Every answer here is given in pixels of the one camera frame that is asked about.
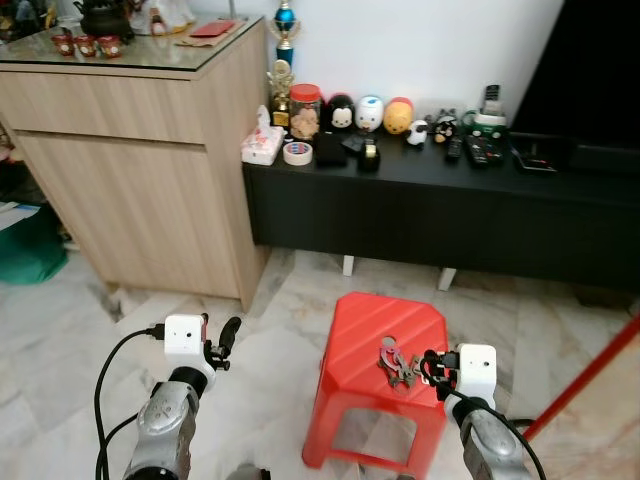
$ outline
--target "cabinet drawer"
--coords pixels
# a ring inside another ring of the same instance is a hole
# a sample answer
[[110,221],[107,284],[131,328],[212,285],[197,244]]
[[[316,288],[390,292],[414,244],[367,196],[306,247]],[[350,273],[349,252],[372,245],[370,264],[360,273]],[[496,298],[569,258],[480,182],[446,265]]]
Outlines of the cabinet drawer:
[[189,81],[2,72],[0,92],[14,130],[204,143]]
[[239,296],[203,147],[19,134],[29,166],[104,280]]

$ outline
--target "wooden cabinet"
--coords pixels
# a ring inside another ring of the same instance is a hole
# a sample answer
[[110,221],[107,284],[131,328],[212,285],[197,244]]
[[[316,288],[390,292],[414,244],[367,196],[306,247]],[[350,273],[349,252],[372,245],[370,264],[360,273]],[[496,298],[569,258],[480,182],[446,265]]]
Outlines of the wooden cabinet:
[[252,241],[240,162],[267,100],[264,21],[212,50],[172,47],[188,68],[150,68],[155,40],[123,55],[139,68],[3,59],[0,119],[105,282],[247,309],[267,259]]

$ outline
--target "black cable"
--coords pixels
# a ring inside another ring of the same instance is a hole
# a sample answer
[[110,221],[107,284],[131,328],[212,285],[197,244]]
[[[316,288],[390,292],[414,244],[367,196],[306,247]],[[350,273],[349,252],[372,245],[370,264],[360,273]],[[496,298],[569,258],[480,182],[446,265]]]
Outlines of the black cable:
[[420,361],[420,371],[421,371],[422,375],[424,375],[424,377],[427,380],[429,380],[429,383],[432,386],[440,387],[440,388],[444,389],[447,393],[453,395],[454,397],[458,397],[458,398],[460,398],[460,399],[462,399],[462,400],[464,400],[466,402],[469,402],[474,407],[479,408],[481,410],[484,410],[485,412],[489,412],[491,415],[493,415],[495,418],[497,418],[500,421],[500,423],[502,423],[505,427],[507,427],[509,429],[509,431],[516,436],[516,438],[520,441],[522,446],[525,448],[525,450],[527,451],[527,453],[531,457],[531,460],[533,460],[534,465],[536,466],[536,471],[538,472],[538,476],[540,477],[540,480],[547,480],[547,476],[544,474],[544,469],[542,468],[542,464],[540,463],[540,460],[538,459],[538,456],[536,455],[536,453],[533,451],[533,448],[531,448],[531,445],[529,445],[529,442],[527,442],[527,439],[522,436],[522,434],[518,431],[518,429],[516,427],[514,427],[513,425],[511,425],[511,423],[509,423],[509,420],[507,420],[504,417],[504,415],[499,414],[498,412],[496,412],[491,407],[483,405],[482,403],[477,402],[474,399],[467,397],[464,393],[460,393],[460,392],[454,390],[453,388],[451,388],[446,383],[439,382],[438,380],[433,378],[431,375],[429,375],[429,373],[427,372],[427,370],[424,367],[425,363],[427,363],[426,359],[422,359]]
[[[107,443],[106,443],[106,438],[104,436],[104,425],[102,424],[102,413],[100,411],[100,392],[102,390],[102,382],[104,381],[104,377],[107,373],[107,369],[109,368],[109,365],[111,365],[111,361],[113,360],[113,357],[115,357],[116,353],[118,353],[118,350],[120,350],[122,345],[124,345],[134,337],[138,337],[140,335],[151,335],[153,333],[154,333],[153,329],[147,328],[145,330],[138,330],[136,332],[130,333],[129,335],[124,337],[113,348],[113,350],[107,357],[107,360],[104,362],[104,365],[102,366],[102,370],[100,370],[100,375],[98,376],[98,382],[96,383],[96,390],[93,394],[93,410],[96,417],[96,428],[98,429],[98,442],[100,443],[100,451],[105,450],[105,455],[106,455]],[[107,480],[109,479],[108,463],[109,462],[105,461],[105,462],[102,462],[102,465],[101,465],[102,473],[104,475],[104,478]]]
[[109,446],[109,442],[115,436],[116,433],[118,433],[124,427],[129,425],[136,418],[138,418],[138,414],[137,413],[134,414],[134,415],[131,415],[124,422],[120,423],[117,427],[115,427],[113,430],[111,430],[109,432],[109,435],[107,435],[107,437],[104,439],[105,448],[101,448],[100,449],[100,453],[98,453],[98,458],[96,459],[96,480],[101,480],[101,475],[100,474],[102,472],[103,464],[107,465],[108,462],[109,462],[109,459],[107,457],[107,447]]

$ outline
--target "red stool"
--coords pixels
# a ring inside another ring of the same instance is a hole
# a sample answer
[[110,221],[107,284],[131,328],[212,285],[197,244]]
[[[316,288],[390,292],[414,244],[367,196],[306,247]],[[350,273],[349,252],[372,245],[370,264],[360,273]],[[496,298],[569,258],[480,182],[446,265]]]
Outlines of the red stool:
[[[321,468],[331,456],[426,478],[446,422],[442,402],[435,388],[423,385],[419,378],[411,390],[400,385],[397,391],[389,385],[377,365],[384,337],[395,339],[407,362],[430,348],[449,349],[444,317],[431,305],[366,293],[350,293],[338,300],[302,450],[307,466]],[[342,415],[351,408],[382,410],[416,423],[406,465],[331,448]]]

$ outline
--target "white wall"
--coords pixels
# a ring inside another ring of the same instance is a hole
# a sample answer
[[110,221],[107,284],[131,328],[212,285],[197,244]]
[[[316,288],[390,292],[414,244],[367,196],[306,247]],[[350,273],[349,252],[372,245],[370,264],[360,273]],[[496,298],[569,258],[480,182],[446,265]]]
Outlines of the white wall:
[[[239,13],[273,18],[278,0],[236,0]],[[512,116],[562,0],[290,0],[302,22],[293,69],[299,82],[386,101],[406,96],[419,114],[446,103],[476,107],[502,85]],[[227,11],[227,0],[191,0]],[[275,58],[274,43],[269,53]]]

